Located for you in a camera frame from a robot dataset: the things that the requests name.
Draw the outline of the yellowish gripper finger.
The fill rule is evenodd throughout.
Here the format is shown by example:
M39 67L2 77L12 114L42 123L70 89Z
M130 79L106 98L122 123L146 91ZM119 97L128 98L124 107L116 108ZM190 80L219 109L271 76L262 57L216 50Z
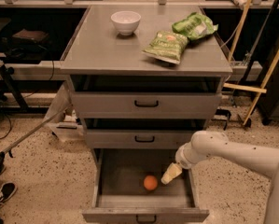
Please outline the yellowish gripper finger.
M166 173L169 177L178 177L182 173L182 167L178 163L171 163Z
M161 178L161 183L164 185L169 184L172 180L174 180L177 177L176 173L165 173Z

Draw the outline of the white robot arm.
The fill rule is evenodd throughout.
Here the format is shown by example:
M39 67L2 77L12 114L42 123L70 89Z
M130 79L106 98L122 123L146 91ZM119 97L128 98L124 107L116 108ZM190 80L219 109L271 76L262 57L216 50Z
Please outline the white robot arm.
M188 143L175 153L172 162L161 178L161 183L169 184L201 161L220 157L232 161L271 180L264 224L279 224L279 148L252 146L231 142L220 132L198 131L191 136Z

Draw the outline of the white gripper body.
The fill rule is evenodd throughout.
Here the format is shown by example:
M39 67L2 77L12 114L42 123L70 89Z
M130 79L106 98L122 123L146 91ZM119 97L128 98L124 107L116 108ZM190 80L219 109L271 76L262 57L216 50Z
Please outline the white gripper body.
M192 164L186 159L184 155L184 148L180 147L175 153L176 163L183 169L190 169Z

